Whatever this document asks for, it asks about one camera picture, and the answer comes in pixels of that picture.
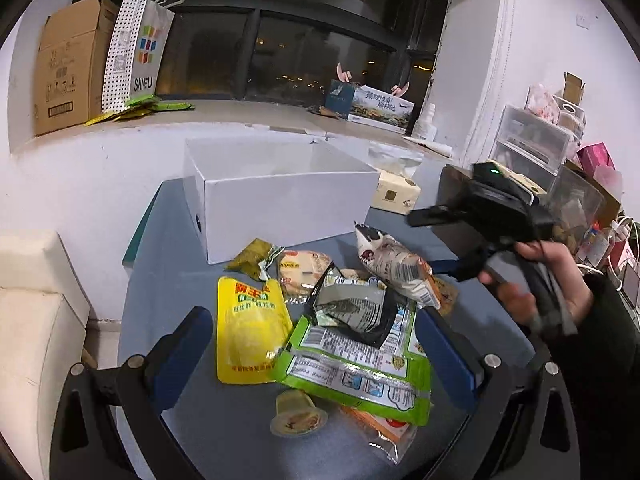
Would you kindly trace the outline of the person's right hand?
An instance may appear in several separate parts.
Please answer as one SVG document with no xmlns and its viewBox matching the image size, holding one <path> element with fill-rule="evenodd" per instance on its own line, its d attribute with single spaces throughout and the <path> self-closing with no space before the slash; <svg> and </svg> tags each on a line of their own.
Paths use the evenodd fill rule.
<svg viewBox="0 0 640 480">
<path fill-rule="evenodd" d="M 482 284 L 495 289 L 497 299 L 514 321 L 531 326 L 535 318 L 542 318 L 539 299 L 559 298 L 573 323 L 582 322 L 593 304 L 593 292 L 568 248 L 555 242 L 516 242 L 514 250 L 520 260 L 530 261 L 526 268 L 534 271 L 534 277 L 540 283 L 537 292 L 541 295 L 536 295 L 532 286 L 526 292 L 519 284 L 498 280 L 488 268 L 478 274 Z"/>
</svg>

